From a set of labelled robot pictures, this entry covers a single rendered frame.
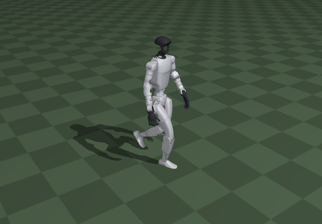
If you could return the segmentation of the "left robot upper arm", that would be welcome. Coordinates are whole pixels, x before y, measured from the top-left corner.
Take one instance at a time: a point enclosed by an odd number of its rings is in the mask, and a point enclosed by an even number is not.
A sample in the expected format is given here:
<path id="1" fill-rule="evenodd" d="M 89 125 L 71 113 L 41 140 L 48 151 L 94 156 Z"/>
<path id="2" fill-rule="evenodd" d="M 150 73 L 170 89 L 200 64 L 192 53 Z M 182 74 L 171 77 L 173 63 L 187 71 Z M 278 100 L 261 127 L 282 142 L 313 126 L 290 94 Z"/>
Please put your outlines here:
<path id="1" fill-rule="evenodd" d="M 176 65 L 175 65 L 175 57 L 172 55 L 169 55 L 172 59 L 172 68 L 171 68 L 171 73 L 170 73 L 170 78 L 171 79 L 176 79 L 177 77 L 179 77 L 179 74 L 175 71 L 176 69 Z"/>

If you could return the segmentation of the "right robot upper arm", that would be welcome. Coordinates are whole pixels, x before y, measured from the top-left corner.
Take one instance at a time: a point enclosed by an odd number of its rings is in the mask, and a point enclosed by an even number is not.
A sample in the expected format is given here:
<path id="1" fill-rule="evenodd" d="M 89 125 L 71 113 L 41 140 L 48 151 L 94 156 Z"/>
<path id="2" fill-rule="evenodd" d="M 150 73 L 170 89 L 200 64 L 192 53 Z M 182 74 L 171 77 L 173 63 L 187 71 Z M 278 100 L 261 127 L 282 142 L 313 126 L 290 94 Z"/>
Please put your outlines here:
<path id="1" fill-rule="evenodd" d="M 150 84 L 150 81 L 152 80 L 153 73 L 157 68 L 157 62 L 152 60 L 146 64 L 145 68 L 146 68 L 146 72 L 145 72 L 145 77 L 144 77 L 143 88 L 144 88 L 144 85 L 149 85 L 150 91 L 151 91 L 152 85 Z"/>

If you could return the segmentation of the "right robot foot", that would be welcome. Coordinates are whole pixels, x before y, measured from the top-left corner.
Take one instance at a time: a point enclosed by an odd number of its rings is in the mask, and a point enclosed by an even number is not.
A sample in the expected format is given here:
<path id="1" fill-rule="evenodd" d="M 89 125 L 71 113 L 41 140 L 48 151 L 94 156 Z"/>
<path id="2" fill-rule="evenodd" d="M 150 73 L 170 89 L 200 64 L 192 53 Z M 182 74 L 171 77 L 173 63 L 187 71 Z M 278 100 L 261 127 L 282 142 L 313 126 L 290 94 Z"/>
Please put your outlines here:
<path id="1" fill-rule="evenodd" d="M 177 165 L 176 164 L 173 164 L 169 160 L 167 160 L 166 163 L 165 162 L 162 162 L 162 158 L 159 159 L 158 163 L 161 164 L 161 165 L 164 165 L 164 166 L 166 166 L 168 168 L 171 168 L 171 169 L 176 169 L 177 168 Z"/>

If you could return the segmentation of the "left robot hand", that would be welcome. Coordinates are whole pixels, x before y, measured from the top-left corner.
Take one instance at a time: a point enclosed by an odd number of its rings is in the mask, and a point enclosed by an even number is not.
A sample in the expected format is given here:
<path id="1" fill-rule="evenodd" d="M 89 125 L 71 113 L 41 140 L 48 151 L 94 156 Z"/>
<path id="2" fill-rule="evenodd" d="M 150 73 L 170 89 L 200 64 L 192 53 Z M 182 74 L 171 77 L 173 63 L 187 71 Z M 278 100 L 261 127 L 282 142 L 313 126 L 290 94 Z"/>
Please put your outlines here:
<path id="1" fill-rule="evenodd" d="M 185 109 L 188 109 L 190 107 L 190 104 L 189 104 L 189 99 L 188 99 L 186 94 L 187 93 L 185 92 L 185 90 L 182 90 L 182 95 L 181 96 L 183 96 L 184 101 L 185 101 L 185 106 L 184 107 L 185 107 Z"/>

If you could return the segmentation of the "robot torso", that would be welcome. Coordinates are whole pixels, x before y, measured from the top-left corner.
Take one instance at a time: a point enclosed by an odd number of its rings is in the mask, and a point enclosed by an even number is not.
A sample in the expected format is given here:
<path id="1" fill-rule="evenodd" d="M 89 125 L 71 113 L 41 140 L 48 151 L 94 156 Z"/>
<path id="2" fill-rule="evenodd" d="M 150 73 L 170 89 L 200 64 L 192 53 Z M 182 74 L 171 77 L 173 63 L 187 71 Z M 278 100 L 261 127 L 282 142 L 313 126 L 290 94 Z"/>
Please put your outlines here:
<path id="1" fill-rule="evenodd" d="M 170 73 L 172 68 L 172 59 L 169 55 L 165 55 L 166 59 L 160 59 L 156 56 L 153 57 L 150 61 L 154 60 L 157 62 L 157 68 L 153 73 L 152 80 L 150 84 L 156 90 L 154 91 L 154 95 L 152 96 L 152 101 L 157 101 L 162 106 L 164 106 L 167 102 L 167 95 L 164 94 L 165 88 L 168 86 Z"/>

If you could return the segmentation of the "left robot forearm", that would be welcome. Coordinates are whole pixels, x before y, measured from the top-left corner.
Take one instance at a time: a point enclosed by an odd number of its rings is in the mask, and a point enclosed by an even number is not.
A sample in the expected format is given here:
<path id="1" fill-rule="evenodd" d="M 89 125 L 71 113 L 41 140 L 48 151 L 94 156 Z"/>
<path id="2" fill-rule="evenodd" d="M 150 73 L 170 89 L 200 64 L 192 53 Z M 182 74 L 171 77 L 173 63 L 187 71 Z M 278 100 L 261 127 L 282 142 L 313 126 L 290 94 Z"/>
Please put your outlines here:
<path id="1" fill-rule="evenodd" d="M 174 79 L 174 83 L 176 84 L 176 87 L 179 90 L 179 93 L 182 95 L 182 90 L 185 90 L 185 89 L 181 83 L 180 77 L 177 77 L 176 79 Z"/>

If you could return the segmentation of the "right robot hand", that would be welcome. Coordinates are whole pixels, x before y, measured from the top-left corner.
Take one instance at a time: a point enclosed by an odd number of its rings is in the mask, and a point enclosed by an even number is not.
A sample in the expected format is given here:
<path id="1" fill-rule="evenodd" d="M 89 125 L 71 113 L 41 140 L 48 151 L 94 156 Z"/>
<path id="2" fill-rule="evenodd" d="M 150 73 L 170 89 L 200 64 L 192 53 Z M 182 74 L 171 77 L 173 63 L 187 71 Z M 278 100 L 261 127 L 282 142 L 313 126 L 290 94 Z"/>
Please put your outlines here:
<path id="1" fill-rule="evenodd" d="M 147 112 L 147 113 L 149 113 L 149 115 L 148 115 L 148 123 L 149 123 L 149 125 L 152 125 L 152 126 L 156 126 L 156 125 L 158 125 L 157 124 L 157 122 L 156 122 L 156 119 L 158 120 L 158 121 L 160 121 L 156 116 L 155 116 L 155 114 L 154 114 L 154 108 L 153 108 L 153 106 L 152 106 L 152 111 L 151 112 Z M 152 123 L 153 122 L 153 123 Z M 156 123 L 156 125 L 155 125 L 155 123 Z M 151 123 L 151 124 L 150 124 Z"/>

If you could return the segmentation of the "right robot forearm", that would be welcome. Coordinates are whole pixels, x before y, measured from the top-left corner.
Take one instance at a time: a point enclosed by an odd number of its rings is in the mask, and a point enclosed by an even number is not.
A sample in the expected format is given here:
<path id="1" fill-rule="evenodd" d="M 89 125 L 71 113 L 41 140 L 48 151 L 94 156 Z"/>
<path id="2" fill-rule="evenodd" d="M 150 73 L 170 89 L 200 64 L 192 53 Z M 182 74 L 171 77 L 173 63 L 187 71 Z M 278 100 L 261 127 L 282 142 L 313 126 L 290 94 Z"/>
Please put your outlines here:
<path id="1" fill-rule="evenodd" d="M 152 101 L 152 97 L 151 97 L 152 93 L 150 92 L 150 86 L 149 85 L 144 85 L 143 94 L 144 94 L 145 100 L 146 100 L 147 111 L 151 112 L 152 111 L 152 106 L 153 106 L 153 101 Z"/>

